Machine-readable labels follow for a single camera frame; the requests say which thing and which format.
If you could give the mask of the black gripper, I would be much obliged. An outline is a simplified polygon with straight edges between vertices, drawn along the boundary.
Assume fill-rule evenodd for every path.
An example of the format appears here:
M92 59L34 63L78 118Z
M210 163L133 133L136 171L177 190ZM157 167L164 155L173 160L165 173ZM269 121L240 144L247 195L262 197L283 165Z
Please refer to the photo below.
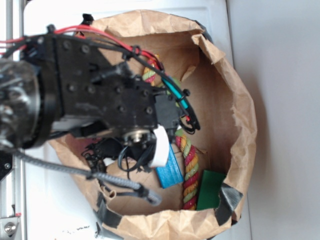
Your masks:
M149 167L167 164L180 111L165 89L110 63L101 43L69 35L37 37L37 142L52 132L75 138L119 138L146 144L156 137Z

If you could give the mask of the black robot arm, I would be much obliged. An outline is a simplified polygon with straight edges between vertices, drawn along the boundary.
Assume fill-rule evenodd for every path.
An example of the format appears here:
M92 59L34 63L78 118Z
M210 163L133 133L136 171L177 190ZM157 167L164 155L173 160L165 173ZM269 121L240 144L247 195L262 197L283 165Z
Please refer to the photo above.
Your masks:
M164 88L110 63L115 44L47 33L24 37L0 60L0 147L30 149L49 139L116 138L137 151L173 139L182 110Z

